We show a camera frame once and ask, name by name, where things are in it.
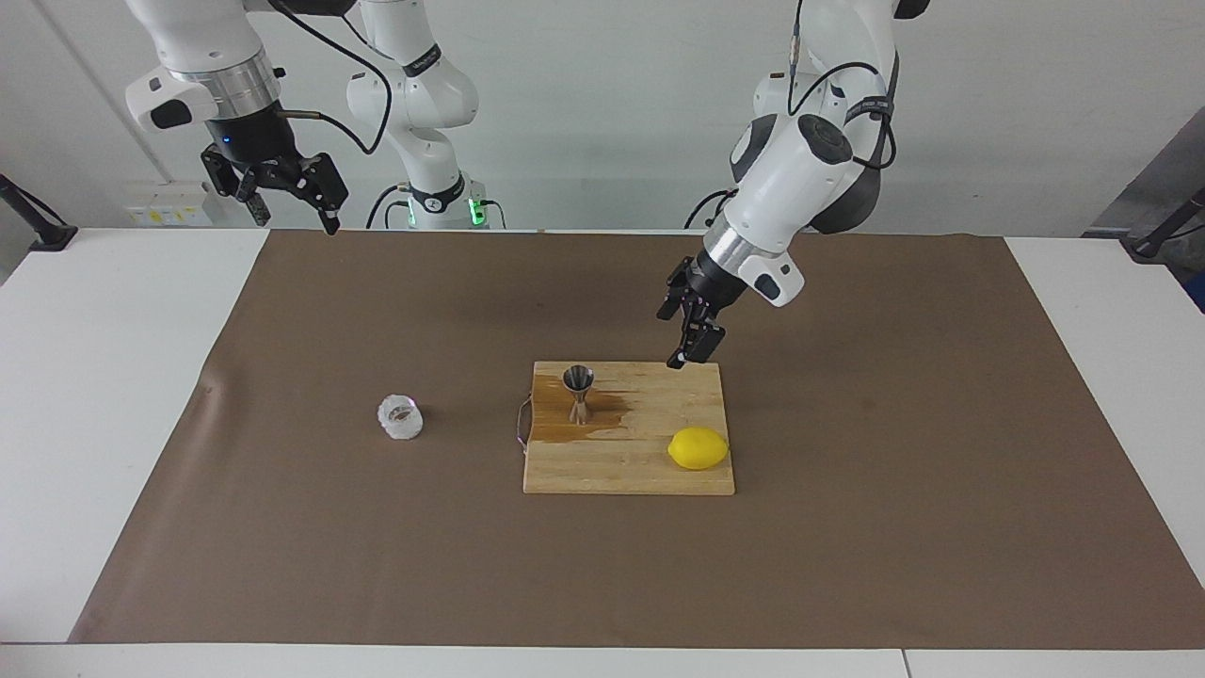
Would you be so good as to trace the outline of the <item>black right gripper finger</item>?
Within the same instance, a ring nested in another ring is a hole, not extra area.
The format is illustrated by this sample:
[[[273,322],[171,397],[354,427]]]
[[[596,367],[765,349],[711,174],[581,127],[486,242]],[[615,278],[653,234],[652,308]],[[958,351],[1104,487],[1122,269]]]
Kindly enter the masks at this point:
[[[257,226],[265,228],[271,219],[271,211],[260,196],[254,172],[237,175],[235,166],[219,149],[201,152],[202,166],[207,170],[210,182],[221,197],[233,197],[249,211],[249,217]]]
[[[349,196],[343,176],[327,152],[281,160],[286,190],[315,210],[327,235],[340,231],[340,210]]]

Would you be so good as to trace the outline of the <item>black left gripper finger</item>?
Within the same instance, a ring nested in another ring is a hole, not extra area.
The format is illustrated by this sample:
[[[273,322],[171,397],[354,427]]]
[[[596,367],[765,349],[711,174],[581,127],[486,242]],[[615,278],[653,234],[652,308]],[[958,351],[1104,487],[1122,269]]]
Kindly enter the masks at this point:
[[[724,338],[725,330],[713,316],[684,316],[681,340],[668,356],[668,369],[683,369],[689,362],[707,362]]]
[[[688,271],[668,275],[666,287],[666,296],[657,309],[658,320],[670,322],[674,317],[681,316],[683,323],[689,322],[694,291],[688,281]]]

